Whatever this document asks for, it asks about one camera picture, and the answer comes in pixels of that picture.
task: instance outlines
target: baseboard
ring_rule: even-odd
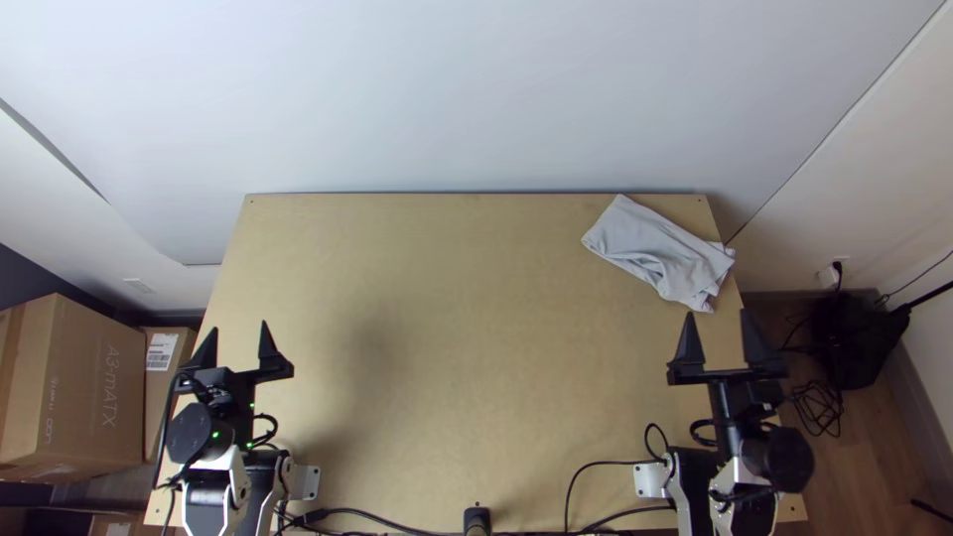
[[[882,374],[889,381],[896,405],[913,438],[933,492],[933,506],[953,512],[953,450],[903,343],[894,349]]]

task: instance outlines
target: barcode label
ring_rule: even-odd
[[[176,351],[178,334],[155,334],[149,341],[149,350],[146,351],[146,371],[169,370],[172,354]]]

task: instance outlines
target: silver bracket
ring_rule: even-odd
[[[632,466],[632,477],[635,480],[635,492],[640,498],[671,498],[666,486],[668,479],[674,473],[675,466],[671,457],[666,454],[665,462],[649,462]]]
[[[318,466],[296,466],[285,473],[289,500],[314,500],[318,498],[318,486],[321,484],[321,468]]]

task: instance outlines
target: white cloth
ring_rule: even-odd
[[[616,196],[583,236],[593,253],[648,283],[664,300],[714,313],[735,250],[707,242],[626,196]]]

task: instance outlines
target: tabletop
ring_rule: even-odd
[[[704,196],[631,197],[720,240]],[[248,196],[200,340],[218,327],[219,365],[254,368],[266,320],[295,364],[256,400],[280,422],[276,443],[323,470],[318,499],[290,510],[346,506],[460,532],[479,502],[494,530],[562,531],[578,467],[648,458],[650,422],[693,446],[689,424],[711,416],[706,388],[665,379],[687,309],[580,242],[612,199]],[[733,277],[714,305],[696,315],[707,366],[745,366]],[[630,468],[592,468],[573,490],[571,529],[651,504]],[[161,524],[168,506],[154,492],[146,522]],[[784,497],[778,519],[806,519],[800,496]],[[387,530],[351,516],[323,524]],[[612,523],[674,526],[669,511]]]

